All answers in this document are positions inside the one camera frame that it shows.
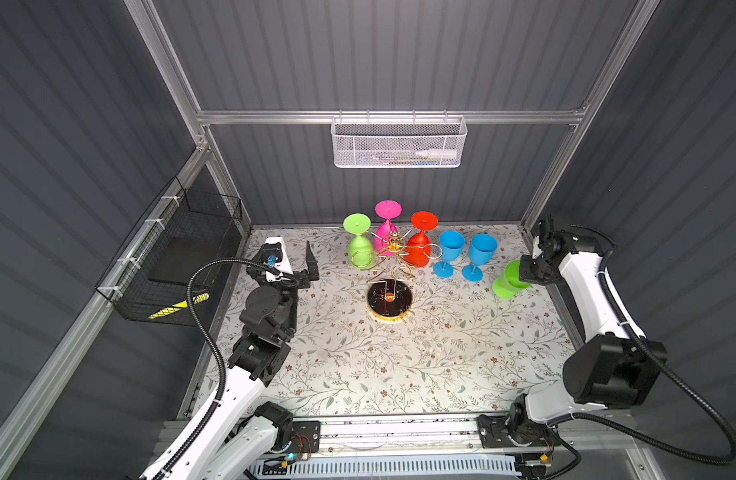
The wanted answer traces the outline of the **blue wine glass front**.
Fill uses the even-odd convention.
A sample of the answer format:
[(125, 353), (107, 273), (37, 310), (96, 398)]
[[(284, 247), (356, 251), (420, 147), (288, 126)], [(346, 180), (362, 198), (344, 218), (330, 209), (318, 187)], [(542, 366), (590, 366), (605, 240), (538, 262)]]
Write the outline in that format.
[(488, 234), (477, 234), (472, 238), (469, 249), (470, 264), (462, 269), (463, 277), (470, 282), (483, 278), (481, 267), (488, 263), (498, 249), (498, 241)]

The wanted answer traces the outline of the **blue wine glass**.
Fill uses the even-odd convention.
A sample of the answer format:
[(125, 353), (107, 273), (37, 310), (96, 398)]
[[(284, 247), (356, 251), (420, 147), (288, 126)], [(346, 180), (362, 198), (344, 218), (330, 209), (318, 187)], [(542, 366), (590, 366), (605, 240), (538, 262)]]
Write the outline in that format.
[(463, 277), (470, 282), (483, 278), (481, 267), (488, 263), (498, 249), (498, 241), (488, 234), (477, 234), (472, 238), (469, 249), (470, 264), (462, 269)]
[(460, 232), (449, 230), (440, 235), (438, 245), (442, 255), (440, 261), (434, 265), (433, 272), (438, 277), (447, 279), (454, 275), (452, 262), (460, 256), (466, 239)]

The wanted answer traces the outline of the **magenta wine glass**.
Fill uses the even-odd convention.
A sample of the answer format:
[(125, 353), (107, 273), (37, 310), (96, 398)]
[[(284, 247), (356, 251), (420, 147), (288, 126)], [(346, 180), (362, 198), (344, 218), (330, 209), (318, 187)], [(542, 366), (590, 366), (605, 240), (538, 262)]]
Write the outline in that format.
[(394, 200), (383, 200), (376, 204), (375, 213), (383, 220), (374, 237), (374, 248), (380, 256), (392, 256), (389, 249), (391, 234), (398, 231), (393, 220), (402, 214), (402, 206)]

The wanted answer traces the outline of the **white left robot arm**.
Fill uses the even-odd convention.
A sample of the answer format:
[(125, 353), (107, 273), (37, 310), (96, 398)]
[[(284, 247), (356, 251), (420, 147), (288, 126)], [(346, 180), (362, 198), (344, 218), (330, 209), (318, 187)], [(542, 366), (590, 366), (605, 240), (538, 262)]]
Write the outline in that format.
[(292, 268), (281, 237), (269, 237), (252, 259), (240, 259), (258, 283), (246, 298), (242, 335), (229, 358), (203, 329), (219, 368), (213, 392), (179, 436), (142, 473), (144, 479), (240, 479), (266, 453), (282, 454), (293, 435), (293, 415), (266, 402), (246, 413), (283, 367), (298, 329), (299, 292), (319, 278), (313, 252), (307, 267)]

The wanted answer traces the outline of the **green wine glass front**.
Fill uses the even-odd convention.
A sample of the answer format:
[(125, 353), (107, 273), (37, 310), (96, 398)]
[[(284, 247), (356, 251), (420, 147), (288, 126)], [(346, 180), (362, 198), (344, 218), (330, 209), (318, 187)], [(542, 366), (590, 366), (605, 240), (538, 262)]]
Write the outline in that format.
[(493, 293), (501, 299), (511, 299), (531, 286), (520, 279), (520, 261), (510, 262), (504, 273), (492, 284)]

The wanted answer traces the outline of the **green wine glass back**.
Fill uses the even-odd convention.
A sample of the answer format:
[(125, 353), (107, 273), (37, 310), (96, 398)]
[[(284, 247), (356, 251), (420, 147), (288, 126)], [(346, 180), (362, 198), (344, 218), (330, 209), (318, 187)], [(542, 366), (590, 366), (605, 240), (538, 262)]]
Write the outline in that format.
[(371, 229), (371, 219), (363, 213), (353, 213), (344, 219), (343, 226), (353, 236), (348, 246), (350, 263), (360, 270), (371, 268), (374, 263), (374, 248), (372, 241), (365, 236)]

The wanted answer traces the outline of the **green wine glass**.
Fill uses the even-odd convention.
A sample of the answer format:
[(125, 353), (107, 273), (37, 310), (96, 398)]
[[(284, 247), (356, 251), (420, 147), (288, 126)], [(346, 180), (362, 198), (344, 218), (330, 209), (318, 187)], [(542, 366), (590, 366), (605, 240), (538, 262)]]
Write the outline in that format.
[(510, 262), (504, 273), (492, 284), (493, 293), (501, 299), (511, 299), (531, 286), (520, 279), (520, 261)]
[(371, 229), (371, 219), (363, 213), (353, 213), (344, 219), (343, 226), (353, 236), (348, 246), (350, 263), (360, 270), (371, 268), (374, 263), (374, 248), (372, 241), (365, 236)]

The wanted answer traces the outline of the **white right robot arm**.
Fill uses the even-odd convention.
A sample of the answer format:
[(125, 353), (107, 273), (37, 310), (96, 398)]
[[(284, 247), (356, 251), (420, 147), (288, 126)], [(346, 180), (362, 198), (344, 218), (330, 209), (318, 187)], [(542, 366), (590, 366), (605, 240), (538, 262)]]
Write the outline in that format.
[(626, 331), (645, 336), (621, 304), (607, 278), (605, 255), (614, 242), (597, 229), (548, 215), (540, 220), (533, 251), (520, 259), (519, 278), (537, 285), (561, 285), (563, 301), (583, 333), (560, 380), (532, 387), (506, 413), (481, 415), (483, 447), (531, 447), (554, 420), (644, 403), (660, 370)]

